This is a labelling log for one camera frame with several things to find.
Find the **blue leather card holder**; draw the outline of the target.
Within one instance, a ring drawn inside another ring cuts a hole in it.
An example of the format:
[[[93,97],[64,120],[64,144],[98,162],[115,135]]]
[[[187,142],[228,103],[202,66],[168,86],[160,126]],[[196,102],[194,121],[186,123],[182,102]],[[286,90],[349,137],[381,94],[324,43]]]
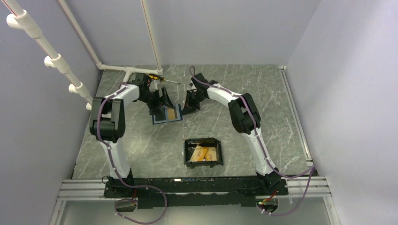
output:
[[[152,116],[153,125],[183,120],[180,104],[175,104],[173,105],[172,108],[167,106],[162,106],[160,108],[160,111],[161,111],[160,115]]]

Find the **black plastic card tray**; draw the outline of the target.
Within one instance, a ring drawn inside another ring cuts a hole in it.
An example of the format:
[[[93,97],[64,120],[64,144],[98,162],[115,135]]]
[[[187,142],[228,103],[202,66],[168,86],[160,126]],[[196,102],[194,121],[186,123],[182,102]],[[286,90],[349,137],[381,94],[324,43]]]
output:
[[[188,168],[224,165],[222,143],[216,138],[189,138],[183,142],[183,164]]]

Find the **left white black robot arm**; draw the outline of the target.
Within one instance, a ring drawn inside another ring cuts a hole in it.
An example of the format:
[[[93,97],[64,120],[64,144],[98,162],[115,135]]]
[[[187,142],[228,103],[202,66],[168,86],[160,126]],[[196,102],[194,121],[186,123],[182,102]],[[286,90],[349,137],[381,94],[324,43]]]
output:
[[[162,107],[172,108],[166,88],[158,88],[166,79],[155,74],[138,73],[135,79],[123,82],[119,89],[105,97],[95,97],[92,102],[89,130],[100,142],[110,166],[110,177],[119,179],[116,191],[124,197],[134,193],[135,184],[132,178],[122,137],[126,130],[126,107],[133,102],[147,105],[151,116],[162,116]]]

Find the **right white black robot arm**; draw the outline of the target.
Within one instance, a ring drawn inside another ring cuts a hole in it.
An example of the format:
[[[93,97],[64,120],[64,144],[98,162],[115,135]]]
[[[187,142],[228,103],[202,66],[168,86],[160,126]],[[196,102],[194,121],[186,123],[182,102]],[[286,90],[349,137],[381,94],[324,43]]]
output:
[[[190,88],[186,91],[183,115],[200,109],[200,103],[211,99],[226,106],[234,129],[246,140],[254,157],[259,190],[269,195],[276,190],[281,180],[279,170],[270,159],[260,128],[261,116],[249,93],[239,94],[223,87],[218,82],[208,81],[201,73],[191,76]]]

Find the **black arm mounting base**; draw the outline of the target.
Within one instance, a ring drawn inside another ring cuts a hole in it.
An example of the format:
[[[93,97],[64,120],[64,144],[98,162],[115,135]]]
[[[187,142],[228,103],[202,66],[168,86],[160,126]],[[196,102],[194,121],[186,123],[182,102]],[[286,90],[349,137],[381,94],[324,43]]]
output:
[[[118,179],[106,181],[106,199],[135,199],[139,209],[177,206],[240,205],[254,207],[256,198],[288,195],[286,180],[268,189],[257,176],[208,178],[134,178],[130,187]]]

